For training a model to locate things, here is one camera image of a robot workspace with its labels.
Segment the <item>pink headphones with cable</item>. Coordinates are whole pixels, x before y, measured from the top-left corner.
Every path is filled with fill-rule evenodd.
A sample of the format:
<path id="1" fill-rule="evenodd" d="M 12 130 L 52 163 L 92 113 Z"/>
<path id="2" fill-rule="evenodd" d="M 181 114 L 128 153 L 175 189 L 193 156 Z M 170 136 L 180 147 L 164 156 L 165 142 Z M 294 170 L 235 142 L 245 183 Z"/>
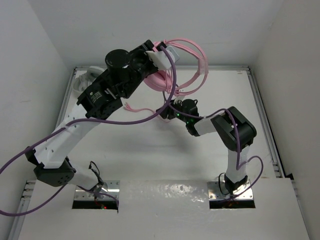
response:
<path id="1" fill-rule="evenodd" d="M 183 50 L 197 59 L 197 71 L 192 78 L 180 86 L 175 88 L 175 97 L 185 97 L 198 91 L 206 82 L 209 74 L 208 58 L 204 50 L 194 41 L 187 38 L 174 38 L 171 40 L 164 40 L 166 46 L 178 48 Z M 193 90 L 184 91 L 185 88 L 193 84 L 200 76 L 203 76 L 202 82 Z M 160 70 L 145 78 L 144 83 L 151 89 L 157 92 L 171 93 L 173 86 L 173 70 L 168 68 Z"/>

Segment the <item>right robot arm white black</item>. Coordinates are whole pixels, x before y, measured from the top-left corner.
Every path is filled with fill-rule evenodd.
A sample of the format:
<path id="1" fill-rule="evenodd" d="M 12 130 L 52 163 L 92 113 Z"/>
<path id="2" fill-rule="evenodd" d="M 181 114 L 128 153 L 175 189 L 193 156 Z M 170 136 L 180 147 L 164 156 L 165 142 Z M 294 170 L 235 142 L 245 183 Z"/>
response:
<path id="1" fill-rule="evenodd" d="M 185 123 L 190 135 L 217 133 L 228 149 L 227 170 L 224 174 L 224 185 L 231 195 L 247 182 L 245 164 L 250 145 L 257 136 L 254 125 L 234 106 L 222 109 L 221 113 L 212 116 L 200 116 L 198 101 L 192 99 L 172 100 L 160 113 L 164 120 L 179 119 Z"/>

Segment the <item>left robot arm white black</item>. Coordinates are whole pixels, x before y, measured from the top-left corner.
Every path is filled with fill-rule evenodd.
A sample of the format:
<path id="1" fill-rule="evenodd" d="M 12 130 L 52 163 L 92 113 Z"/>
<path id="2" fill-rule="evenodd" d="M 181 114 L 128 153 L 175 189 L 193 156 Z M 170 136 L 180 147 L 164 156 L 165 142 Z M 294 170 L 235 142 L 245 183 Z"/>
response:
<path id="1" fill-rule="evenodd" d="M 57 127 L 58 133 L 25 154 L 36 166 L 37 180 L 52 187 L 73 184 L 91 191 L 104 185 L 97 171 L 76 166 L 68 154 L 101 120 L 123 106 L 122 99 L 128 99 L 146 77 L 158 71 L 147 54 L 154 46 L 147 40 L 131 51 L 115 49 L 105 56 L 107 69 L 80 94 Z"/>

